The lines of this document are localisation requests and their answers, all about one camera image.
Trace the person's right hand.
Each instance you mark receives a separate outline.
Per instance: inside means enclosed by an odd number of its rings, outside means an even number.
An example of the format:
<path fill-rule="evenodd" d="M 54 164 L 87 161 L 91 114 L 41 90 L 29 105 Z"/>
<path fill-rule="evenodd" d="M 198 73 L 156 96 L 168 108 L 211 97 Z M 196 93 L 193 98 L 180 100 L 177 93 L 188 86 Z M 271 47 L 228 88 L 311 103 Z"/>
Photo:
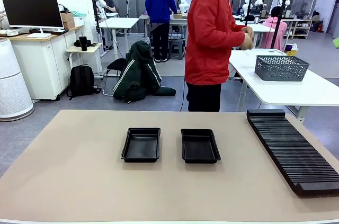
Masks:
<path fill-rule="evenodd" d="M 244 41 L 241 45 L 242 50 L 251 50 L 254 47 L 253 39 L 248 33 L 244 33 Z"/>

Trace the person's left hand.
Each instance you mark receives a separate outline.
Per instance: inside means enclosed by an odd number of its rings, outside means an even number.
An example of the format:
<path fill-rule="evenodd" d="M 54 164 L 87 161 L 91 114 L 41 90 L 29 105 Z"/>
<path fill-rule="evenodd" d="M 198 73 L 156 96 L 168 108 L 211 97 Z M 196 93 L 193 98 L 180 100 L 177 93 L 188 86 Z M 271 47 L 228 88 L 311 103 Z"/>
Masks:
<path fill-rule="evenodd" d="M 249 26 L 244 26 L 243 28 L 241 28 L 241 31 L 247 33 L 251 38 L 254 36 L 254 31 Z"/>

